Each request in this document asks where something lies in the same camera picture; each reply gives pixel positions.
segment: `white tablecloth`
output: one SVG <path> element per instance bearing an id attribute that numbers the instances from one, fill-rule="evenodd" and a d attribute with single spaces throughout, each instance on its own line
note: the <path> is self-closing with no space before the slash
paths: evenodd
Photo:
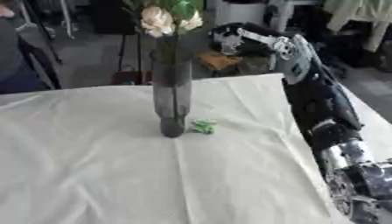
<path id="1" fill-rule="evenodd" d="M 334 209 L 281 75 L 195 81 L 211 136 L 159 133 L 150 87 L 0 96 L 0 221 L 10 224 L 330 224 Z M 352 96 L 363 136 L 392 128 Z"/>

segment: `cloth hanging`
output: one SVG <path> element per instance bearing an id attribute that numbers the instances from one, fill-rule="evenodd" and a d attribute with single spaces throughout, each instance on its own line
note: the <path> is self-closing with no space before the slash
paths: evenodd
<path id="1" fill-rule="evenodd" d="M 374 23 L 369 41 L 364 45 L 370 52 L 377 51 L 392 22 L 392 1 L 389 0 L 326 0 L 324 11 L 333 14 L 328 29 L 338 32 L 350 20 Z"/>

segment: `floor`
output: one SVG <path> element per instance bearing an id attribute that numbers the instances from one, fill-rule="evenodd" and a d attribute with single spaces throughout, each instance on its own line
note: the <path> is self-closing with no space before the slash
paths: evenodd
<path id="1" fill-rule="evenodd" d="M 208 48 L 208 26 L 202 31 L 183 39 L 183 46 L 194 53 L 203 52 Z M 25 30 L 23 36 L 36 46 L 43 43 L 36 30 Z M 120 36 L 97 35 L 91 27 L 80 25 L 80 31 L 70 39 L 64 29 L 59 28 L 54 40 L 56 51 L 64 61 L 57 66 L 59 77 L 64 88 L 84 88 L 108 85 L 116 71 Z M 136 37 L 128 37 L 124 69 L 135 67 Z M 154 48 L 154 40 L 143 37 L 143 68 L 150 68 L 148 52 Z M 194 63 L 194 78 L 207 78 L 210 73 L 199 63 Z M 392 73 L 381 73 L 372 68 L 348 68 L 348 79 L 343 84 L 358 95 L 370 107 L 379 112 L 392 123 Z"/>

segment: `person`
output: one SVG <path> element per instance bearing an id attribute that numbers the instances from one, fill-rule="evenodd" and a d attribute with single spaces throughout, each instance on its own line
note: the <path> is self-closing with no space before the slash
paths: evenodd
<path id="1" fill-rule="evenodd" d="M 19 37 L 8 21 L 15 16 L 11 9 L 16 0 L 0 0 L 0 94 L 47 90 L 45 83 L 27 65 L 19 50 Z"/>

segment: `silver metal part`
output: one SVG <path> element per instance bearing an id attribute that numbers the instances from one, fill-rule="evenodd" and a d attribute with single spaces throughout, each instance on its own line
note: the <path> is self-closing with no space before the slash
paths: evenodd
<path id="1" fill-rule="evenodd" d="M 333 203 L 358 224 L 392 223 L 392 164 L 363 163 L 326 177 Z"/>
<path id="2" fill-rule="evenodd" d="M 353 139 L 323 150 L 322 158 L 328 172 L 343 169 L 351 165 L 373 163 L 374 159 L 365 143 Z"/>
<path id="3" fill-rule="evenodd" d="M 283 60 L 290 60 L 297 49 L 291 40 L 286 37 L 266 37 L 251 31 L 246 31 L 242 28 L 239 28 L 237 32 L 244 38 L 253 39 L 267 45 L 271 50 L 278 53 Z"/>
<path id="4" fill-rule="evenodd" d="M 329 172 L 348 167 L 348 162 L 342 154 L 343 151 L 338 145 L 335 145 L 328 150 L 323 150 L 322 157 L 325 167 Z"/>
<path id="5" fill-rule="evenodd" d="M 225 37 L 224 33 L 215 33 L 213 39 L 221 43 L 221 52 L 226 55 L 237 54 L 237 46 L 240 46 L 243 43 L 241 36 L 230 35 Z"/>
<path id="6" fill-rule="evenodd" d="M 342 170 L 337 170 L 327 175 L 326 183 L 329 186 L 333 204 L 347 217 L 354 213 L 353 195 L 354 186 Z"/>
<path id="7" fill-rule="evenodd" d="M 348 143 L 341 144 L 339 147 L 350 165 L 373 163 L 375 161 L 368 146 L 360 140 L 354 139 Z"/>

